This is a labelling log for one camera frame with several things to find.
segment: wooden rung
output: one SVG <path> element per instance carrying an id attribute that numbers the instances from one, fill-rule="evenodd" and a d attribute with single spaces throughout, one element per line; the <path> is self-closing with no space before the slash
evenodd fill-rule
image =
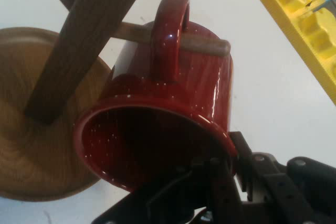
<path id="1" fill-rule="evenodd" d="M 151 32 L 151 27 L 122 22 L 112 37 L 138 43 L 150 43 Z M 210 39 L 186 33 L 182 34 L 180 48 L 220 57 L 230 54 L 230 43 L 227 40 Z"/>

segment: white table surface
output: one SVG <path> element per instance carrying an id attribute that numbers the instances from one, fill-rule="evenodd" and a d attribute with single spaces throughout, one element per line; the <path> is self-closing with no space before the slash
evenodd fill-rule
<path id="1" fill-rule="evenodd" d="M 137 0 L 124 20 L 153 20 L 159 2 Z M 59 0 L 0 0 L 0 28 L 59 32 L 67 13 Z M 260 1 L 191 0 L 190 20 L 231 43 L 231 131 L 241 131 L 253 151 L 272 153 L 281 163 L 307 156 L 336 166 L 336 107 Z M 112 67 L 123 43 L 111 39 L 100 57 Z M 90 223 L 126 194 L 100 181 L 51 202 L 0 198 L 0 222 Z"/>

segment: stool leg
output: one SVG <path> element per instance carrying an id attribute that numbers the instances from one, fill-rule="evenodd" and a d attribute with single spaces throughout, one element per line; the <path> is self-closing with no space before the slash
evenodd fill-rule
<path id="1" fill-rule="evenodd" d="M 135 0 L 76 0 L 25 113 L 52 123 Z"/>

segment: mug rim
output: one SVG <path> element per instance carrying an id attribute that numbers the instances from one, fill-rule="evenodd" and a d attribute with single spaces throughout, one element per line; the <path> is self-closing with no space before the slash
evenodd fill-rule
<path id="1" fill-rule="evenodd" d="M 82 133 L 86 124 L 95 116 L 109 110 L 121 108 L 148 108 L 152 110 L 160 110 L 180 116 L 185 120 L 189 120 L 198 127 L 202 128 L 202 130 L 209 132 L 209 134 L 214 137 L 217 142 L 216 144 L 222 146 L 227 153 L 229 167 L 232 171 L 235 170 L 232 159 L 237 156 L 237 151 L 228 133 L 225 132 L 217 123 L 209 121 L 207 117 L 202 115 L 199 111 L 185 107 L 184 104 L 176 102 L 175 100 L 169 101 L 165 98 L 153 97 L 148 99 L 143 95 L 123 94 L 98 101 L 96 105 L 82 114 L 82 116 L 77 120 L 73 131 L 74 147 L 77 155 L 92 172 L 111 184 L 125 189 L 121 182 L 115 178 L 111 179 L 110 175 L 104 173 L 98 165 L 88 162 L 87 158 L 85 158 L 85 148 L 82 144 Z"/>

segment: yellow foam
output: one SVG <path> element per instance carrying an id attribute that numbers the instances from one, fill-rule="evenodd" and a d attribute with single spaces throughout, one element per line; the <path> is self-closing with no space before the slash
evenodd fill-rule
<path id="1" fill-rule="evenodd" d="M 261 0 L 336 105 L 336 19 L 311 0 Z"/>

